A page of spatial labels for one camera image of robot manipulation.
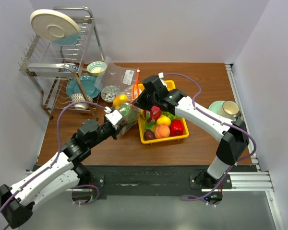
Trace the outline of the green bell pepper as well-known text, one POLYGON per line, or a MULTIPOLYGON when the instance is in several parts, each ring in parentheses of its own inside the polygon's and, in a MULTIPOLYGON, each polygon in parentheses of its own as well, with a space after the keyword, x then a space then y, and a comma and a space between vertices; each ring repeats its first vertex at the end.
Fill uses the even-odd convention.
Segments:
POLYGON ((123 103, 119 108, 119 112, 128 123, 138 119, 138 109, 130 103, 123 103))

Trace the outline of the orange zip top bag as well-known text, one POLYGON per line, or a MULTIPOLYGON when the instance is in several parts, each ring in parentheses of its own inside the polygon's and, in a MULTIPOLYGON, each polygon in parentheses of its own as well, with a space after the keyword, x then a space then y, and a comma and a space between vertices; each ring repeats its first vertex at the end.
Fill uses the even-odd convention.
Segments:
POLYGON ((124 120, 122 121, 118 136, 123 136, 131 127, 138 123, 140 112, 142 111, 132 102, 142 93, 138 83, 119 91, 114 97, 112 108, 118 110, 124 120))

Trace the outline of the yellow lemon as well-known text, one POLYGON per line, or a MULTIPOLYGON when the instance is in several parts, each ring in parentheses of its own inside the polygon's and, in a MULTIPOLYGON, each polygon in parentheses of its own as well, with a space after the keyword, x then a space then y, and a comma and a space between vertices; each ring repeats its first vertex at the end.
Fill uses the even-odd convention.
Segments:
POLYGON ((118 95, 118 96, 114 99, 112 106, 113 106, 114 108, 120 107, 122 104, 128 102, 128 100, 129 100, 129 98, 128 98, 127 95, 125 95, 125 94, 120 94, 120 95, 118 95))

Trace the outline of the yellow plastic tray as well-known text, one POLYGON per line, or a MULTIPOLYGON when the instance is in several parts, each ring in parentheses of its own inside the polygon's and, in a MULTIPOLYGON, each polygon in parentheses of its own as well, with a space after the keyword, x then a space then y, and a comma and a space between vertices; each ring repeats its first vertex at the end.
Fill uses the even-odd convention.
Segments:
MULTIPOLYGON (((165 83, 167 84, 167 89, 169 91, 173 90, 176 88, 175 86, 175 82, 172 81, 172 80, 166 80, 165 83)), ((143 84, 139 84, 139 89, 141 89, 142 91, 144 90, 144 86, 143 84)), ((180 135, 180 136, 169 136, 167 138, 160 138, 160 139, 153 139, 153 140, 145 140, 144 139, 144 132, 146 131, 145 129, 145 120, 140 116, 139 119, 138 119, 138 126, 139 126, 139 133, 140 133, 140 139, 141 139, 141 142, 142 144, 155 144, 155 143, 161 143, 161 142, 167 142, 167 141, 179 141, 181 139, 185 139, 189 136, 189 130, 188 130, 188 127, 187 127, 187 124, 186 124, 186 120, 185 118, 182 118, 180 117, 179 120, 181 121, 181 123, 183 124, 184 126, 184 129, 183 129, 183 135, 180 135)), ((154 124, 152 126, 152 129, 151 131, 155 131, 155 128, 156 128, 156 125, 154 124)))

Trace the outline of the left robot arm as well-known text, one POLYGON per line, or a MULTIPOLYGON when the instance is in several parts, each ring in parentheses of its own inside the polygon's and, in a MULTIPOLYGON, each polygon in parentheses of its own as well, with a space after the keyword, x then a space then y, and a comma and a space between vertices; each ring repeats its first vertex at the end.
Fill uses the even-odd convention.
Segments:
POLYGON ((11 186, 1 185, 0 214, 8 227, 20 227, 35 209, 61 192, 87 187, 90 176, 82 161, 102 141, 109 137, 117 139, 126 124, 123 120, 114 122, 108 118, 102 125, 94 119, 85 120, 65 145, 59 144, 59 151, 47 163, 11 186))

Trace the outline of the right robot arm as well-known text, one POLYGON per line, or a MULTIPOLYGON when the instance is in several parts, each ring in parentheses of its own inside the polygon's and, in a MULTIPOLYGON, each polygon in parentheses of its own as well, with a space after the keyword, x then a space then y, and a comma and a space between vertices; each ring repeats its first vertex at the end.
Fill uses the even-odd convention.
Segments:
POLYGON ((161 111, 194 123, 219 142, 216 157, 204 176, 205 185, 216 188, 223 174, 238 161, 249 144, 245 122, 239 118, 233 121, 219 116, 193 102, 191 97, 178 89, 168 90, 157 75, 146 78, 143 86, 144 90, 133 101, 133 105, 143 110, 157 106, 161 111))

